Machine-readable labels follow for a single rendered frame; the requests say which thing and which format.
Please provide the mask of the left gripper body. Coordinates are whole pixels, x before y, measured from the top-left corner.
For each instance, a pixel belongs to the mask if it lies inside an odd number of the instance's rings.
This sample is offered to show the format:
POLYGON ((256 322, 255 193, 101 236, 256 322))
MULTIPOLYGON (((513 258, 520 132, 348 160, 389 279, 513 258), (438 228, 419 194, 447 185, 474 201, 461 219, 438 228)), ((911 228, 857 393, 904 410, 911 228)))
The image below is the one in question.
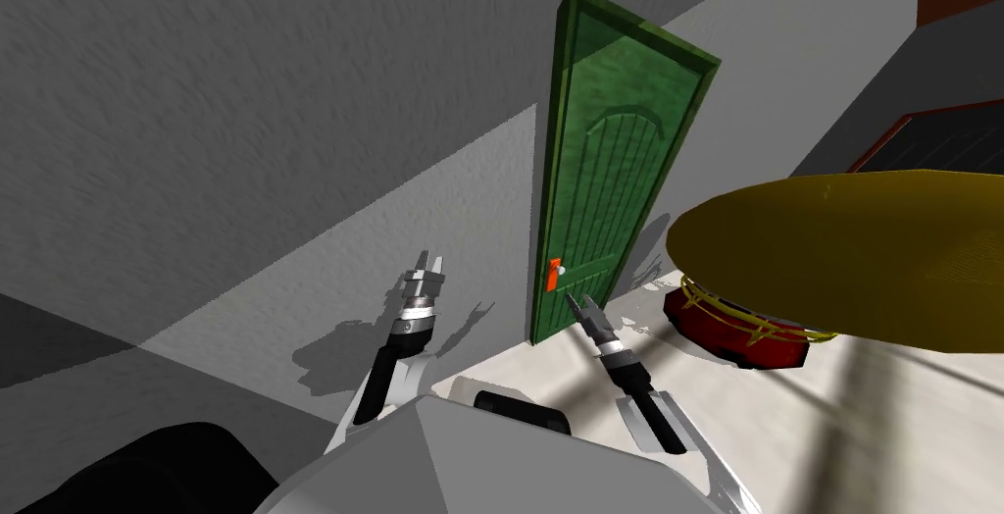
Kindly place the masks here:
POLYGON ((435 299, 440 296, 445 276, 428 270, 412 270, 404 275, 402 298, 404 305, 399 313, 402 320, 431 317, 435 299))

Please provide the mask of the yellow round table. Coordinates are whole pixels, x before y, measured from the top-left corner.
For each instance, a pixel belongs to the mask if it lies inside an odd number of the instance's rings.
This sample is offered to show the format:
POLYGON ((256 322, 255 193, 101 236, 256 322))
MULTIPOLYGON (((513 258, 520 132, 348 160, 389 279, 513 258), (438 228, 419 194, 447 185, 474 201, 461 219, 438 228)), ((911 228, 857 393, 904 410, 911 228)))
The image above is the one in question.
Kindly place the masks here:
POLYGON ((743 369, 801 367, 839 335, 1004 354, 1004 176, 793 177, 687 210, 663 303, 684 339, 743 369))

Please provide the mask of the green panelled door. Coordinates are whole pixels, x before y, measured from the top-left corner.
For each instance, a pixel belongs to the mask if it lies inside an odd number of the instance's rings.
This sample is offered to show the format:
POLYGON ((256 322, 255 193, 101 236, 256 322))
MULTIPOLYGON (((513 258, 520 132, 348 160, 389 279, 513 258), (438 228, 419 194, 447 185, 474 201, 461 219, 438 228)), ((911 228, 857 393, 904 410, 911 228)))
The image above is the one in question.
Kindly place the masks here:
POLYGON ((574 322, 566 294, 611 298, 720 60, 611 0, 557 16, 528 339, 574 322), (563 275, 545 291, 547 265, 563 275))

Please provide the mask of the dark panel with red frame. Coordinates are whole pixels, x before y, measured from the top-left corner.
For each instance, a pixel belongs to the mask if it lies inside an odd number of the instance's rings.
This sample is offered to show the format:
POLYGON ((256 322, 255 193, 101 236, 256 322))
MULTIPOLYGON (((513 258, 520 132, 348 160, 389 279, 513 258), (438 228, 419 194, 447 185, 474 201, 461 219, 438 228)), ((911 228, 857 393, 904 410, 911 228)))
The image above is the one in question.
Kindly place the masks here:
POLYGON ((907 114, 849 168, 902 170, 1004 175, 1004 99, 907 114))

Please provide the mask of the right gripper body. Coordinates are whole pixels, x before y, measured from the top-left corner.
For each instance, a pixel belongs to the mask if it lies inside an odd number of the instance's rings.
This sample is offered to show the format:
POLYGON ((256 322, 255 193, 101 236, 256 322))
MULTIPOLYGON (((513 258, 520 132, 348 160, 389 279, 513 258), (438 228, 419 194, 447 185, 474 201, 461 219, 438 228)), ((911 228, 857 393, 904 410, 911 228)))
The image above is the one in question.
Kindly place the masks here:
POLYGON ((622 343, 602 311, 583 311, 582 328, 600 351, 621 351, 622 343))

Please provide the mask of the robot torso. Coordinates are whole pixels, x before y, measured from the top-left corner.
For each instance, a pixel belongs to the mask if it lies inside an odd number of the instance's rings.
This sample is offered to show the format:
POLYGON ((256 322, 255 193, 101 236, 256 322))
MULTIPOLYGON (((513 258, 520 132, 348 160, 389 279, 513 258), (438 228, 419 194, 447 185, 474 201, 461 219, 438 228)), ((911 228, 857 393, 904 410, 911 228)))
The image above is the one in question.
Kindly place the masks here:
POLYGON ((435 395, 348 434, 254 514, 762 514, 664 463, 435 395))

